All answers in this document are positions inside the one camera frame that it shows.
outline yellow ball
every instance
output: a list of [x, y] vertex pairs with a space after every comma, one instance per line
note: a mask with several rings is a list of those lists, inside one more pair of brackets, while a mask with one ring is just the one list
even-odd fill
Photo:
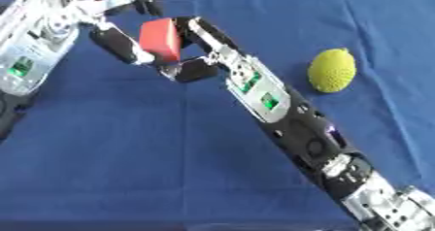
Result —
[[317, 55], [308, 68], [310, 83], [325, 93], [347, 87], [355, 74], [355, 60], [347, 49], [327, 49]]

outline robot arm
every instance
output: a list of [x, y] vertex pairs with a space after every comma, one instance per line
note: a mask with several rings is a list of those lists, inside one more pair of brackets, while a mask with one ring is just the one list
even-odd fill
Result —
[[[310, 102], [206, 20], [174, 21], [185, 44], [195, 43], [207, 53], [179, 66], [202, 61], [225, 71], [227, 89], [261, 129], [363, 230], [435, 230], [435, 201], [429, 195], [414, 187], [396, 190]], [[177, 80], [176, 74], [164, 75]]]
[[155, 0], [15, 0], [0, 16], [0, 140], [24, 114], [50, 72], [75, 44], [81, 26], [122, 61], [142, 65], [154, 56], [106, 20], [113, 9], [134, 5], [161, 12]]

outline blue cloth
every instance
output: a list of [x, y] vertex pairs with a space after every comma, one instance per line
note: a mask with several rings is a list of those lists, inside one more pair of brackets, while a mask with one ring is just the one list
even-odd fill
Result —
[[[257, 55], [394, 185], [435, 193], [435, 0], [163, 5], [168, 17], [207, 18]], [[136, 36], [147, 20], [114, 17]], [[340, 93], [314, 92], [310, 61], [341, 47], [356, 58], [356, 78]], [[221, 85], [177, 84], [124, 65], [84, 30], [1, 145], [0, 218], [352, 225]]]

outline red cube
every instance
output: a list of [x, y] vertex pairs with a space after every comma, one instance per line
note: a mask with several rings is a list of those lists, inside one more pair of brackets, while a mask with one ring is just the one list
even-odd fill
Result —
[[143, 50], [161, 55], [166, 62], [180, 61], [181, 39], [169, 17], [145, 22], [139, 43]]

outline textured ball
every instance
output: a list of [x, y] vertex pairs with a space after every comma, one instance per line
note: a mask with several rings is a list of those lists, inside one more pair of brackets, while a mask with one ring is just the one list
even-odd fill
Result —
[[355, 74], [355, 60], [347, 49], [327, 49], [317, 55], [308, 68], [310, 83], [325, 93], [347, 87]]

